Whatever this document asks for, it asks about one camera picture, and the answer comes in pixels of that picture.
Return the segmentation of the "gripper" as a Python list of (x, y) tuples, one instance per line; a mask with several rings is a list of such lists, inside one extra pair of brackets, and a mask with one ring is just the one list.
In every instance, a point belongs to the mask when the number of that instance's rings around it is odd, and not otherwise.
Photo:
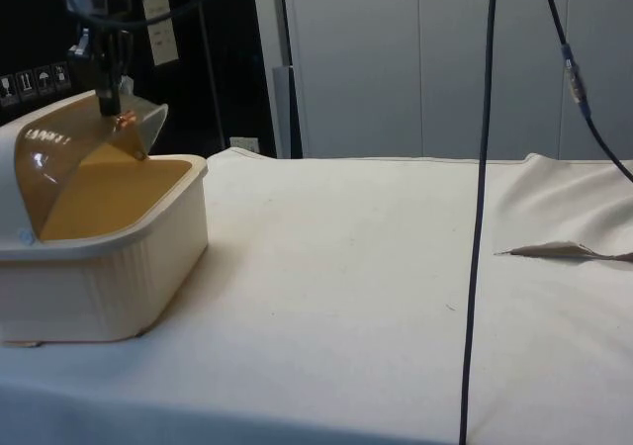
[(128, 17), (132, 0), (104, 0), (98, 26), (109, 30), (97, 35), (95, 61), (98, 65), (96, 94), (102, 115), (121, 112), (120, 85), (128, 73), (133, 53), (133, 35)]

